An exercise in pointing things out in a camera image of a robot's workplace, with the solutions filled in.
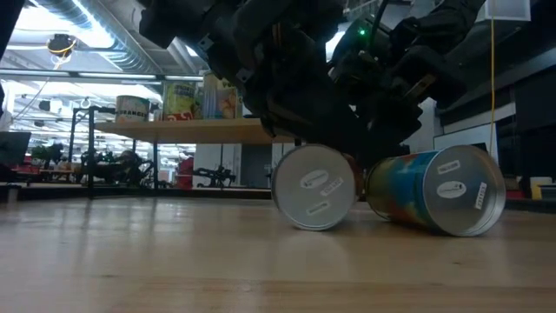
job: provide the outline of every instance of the silver can lid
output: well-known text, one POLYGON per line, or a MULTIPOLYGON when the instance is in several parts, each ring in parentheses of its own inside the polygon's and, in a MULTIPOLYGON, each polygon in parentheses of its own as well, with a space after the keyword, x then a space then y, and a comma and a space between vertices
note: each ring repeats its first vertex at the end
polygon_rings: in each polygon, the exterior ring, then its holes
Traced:
POLYGON ((439 152, 427 168, 423 190, 430 217, 454 236, 486 232, 506 204, 506 186, 498 165, 473 146, 439 152))
POLYGON ((273 174, 272 195, 280 212, 303 230, 326 230, 353 207, 355 177, 338 151, 309 144, 285 155, 273 174))

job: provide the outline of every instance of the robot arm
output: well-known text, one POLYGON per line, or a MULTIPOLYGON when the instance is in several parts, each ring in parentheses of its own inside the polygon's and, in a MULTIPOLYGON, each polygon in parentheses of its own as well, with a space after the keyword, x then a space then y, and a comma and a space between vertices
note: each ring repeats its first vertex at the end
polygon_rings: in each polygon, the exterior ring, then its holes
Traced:
POLYGON ((393 32, 374 27, 373 40, 362 34, 378 21, 359 19, 331 63, 324 43, 343 21, 337 0, 153 0, 140 32, 162 47, 180 37, 238 88, 270 136, 325 144, 368 168, 401 153, 399 143, 420 127, 420 102, 465 92, 442 55, 484 1, 446 0, 393 32))

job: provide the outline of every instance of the shelf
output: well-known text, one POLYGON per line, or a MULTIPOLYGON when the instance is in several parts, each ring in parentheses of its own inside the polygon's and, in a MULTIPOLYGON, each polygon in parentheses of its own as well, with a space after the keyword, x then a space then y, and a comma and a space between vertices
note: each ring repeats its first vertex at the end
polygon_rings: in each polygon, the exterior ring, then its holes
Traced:
POLYGON ((293 138, 270 137, 258 118, 179 122, 98 123, 96 129, 153 143, 292 143, 293 138))

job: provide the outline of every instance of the sticker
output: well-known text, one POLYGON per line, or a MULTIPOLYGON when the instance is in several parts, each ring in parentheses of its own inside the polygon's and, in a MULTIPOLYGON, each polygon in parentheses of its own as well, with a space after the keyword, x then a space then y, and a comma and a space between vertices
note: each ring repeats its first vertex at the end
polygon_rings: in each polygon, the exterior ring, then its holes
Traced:
POLYGON ((328 172, 325 170, 314 170, 304 176, 300 186, 305 189, 315 189, 328 180, 328 172))
POLYGON ((477 200, 475 200, 475 209, 481 210, 483 208, 483 202, 485 201, 486 193, 487 193, 487 184, 480 183, 479 194, 477 195, 477 200))
POLYGON ((323 201, 319 204, 316 204, 316 205, 312 206, 310 209, 308 209, 307 210, 307 215, 308 216, 313 216, 315 214, 322 213, 322 211, 324 211, 328 208, 330 208, 330 202, 329 201, 323 201))
POLYGON ((455 199, 463 196, 467 192, 467 187, 462 182, 445 182, 438 186, 436 194, 445 199, 455 199))
POLYGON ((461 167, 460 160, 455 160, 450 163, 443 164, 437 168, 438 175, 443 175, 454 170, 459 170, 461 167))
POLYGON ((336 178, 329 186, 321 191, 321 196, 330 196, 331 193, 335 192, 344 183, 341 177, 336 178))

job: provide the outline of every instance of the wooden floor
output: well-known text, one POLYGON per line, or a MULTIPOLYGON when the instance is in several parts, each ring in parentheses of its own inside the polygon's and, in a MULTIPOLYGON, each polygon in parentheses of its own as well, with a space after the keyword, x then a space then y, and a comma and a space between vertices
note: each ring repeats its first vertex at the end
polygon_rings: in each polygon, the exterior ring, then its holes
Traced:
POLYGON ((294 230, 269 201, 103 199, 0 210, 0 312, 555 312, 556 215, 480 238, 382 222, 294 230))

